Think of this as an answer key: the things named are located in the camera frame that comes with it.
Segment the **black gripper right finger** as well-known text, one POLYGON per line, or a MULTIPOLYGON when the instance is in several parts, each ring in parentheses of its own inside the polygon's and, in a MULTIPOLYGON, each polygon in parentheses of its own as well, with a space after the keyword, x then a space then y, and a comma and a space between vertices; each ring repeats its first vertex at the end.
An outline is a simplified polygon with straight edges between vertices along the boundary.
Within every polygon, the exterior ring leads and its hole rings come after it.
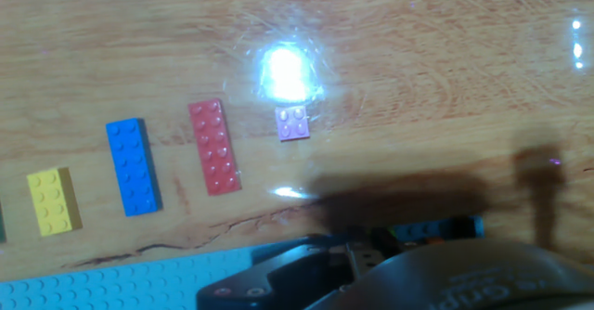
POLYGON ((387 240, 387 251, 390 254, 400 254, 403 252, 417 249, 420 244, 416 241, 402 241, 400 239, 389 237, 387 240))

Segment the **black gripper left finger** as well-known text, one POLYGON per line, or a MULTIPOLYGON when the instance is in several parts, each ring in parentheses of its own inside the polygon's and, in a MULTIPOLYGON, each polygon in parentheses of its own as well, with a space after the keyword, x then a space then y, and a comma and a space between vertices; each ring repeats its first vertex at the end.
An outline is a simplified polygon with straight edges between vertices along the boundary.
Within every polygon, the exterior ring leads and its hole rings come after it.
POLYGON ((385 260, 366 240, 300 245, 200 289, 199 310, 329 309, 385 260))

